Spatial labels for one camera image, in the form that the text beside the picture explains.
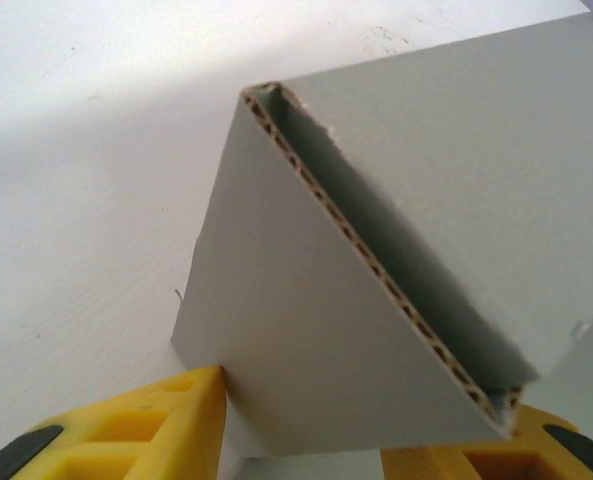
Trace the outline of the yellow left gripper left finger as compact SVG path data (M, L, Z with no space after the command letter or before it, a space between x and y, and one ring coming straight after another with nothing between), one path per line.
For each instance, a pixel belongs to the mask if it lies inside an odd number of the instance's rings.
M48 418L0 449L0 479L215 479L227 396L200 367Z

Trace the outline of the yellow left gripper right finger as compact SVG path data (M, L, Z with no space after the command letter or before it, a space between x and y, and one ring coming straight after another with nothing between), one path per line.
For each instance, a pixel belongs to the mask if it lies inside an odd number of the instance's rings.
M380 453L386 479L593 479L593 440L564 418L524 405L511 439Z

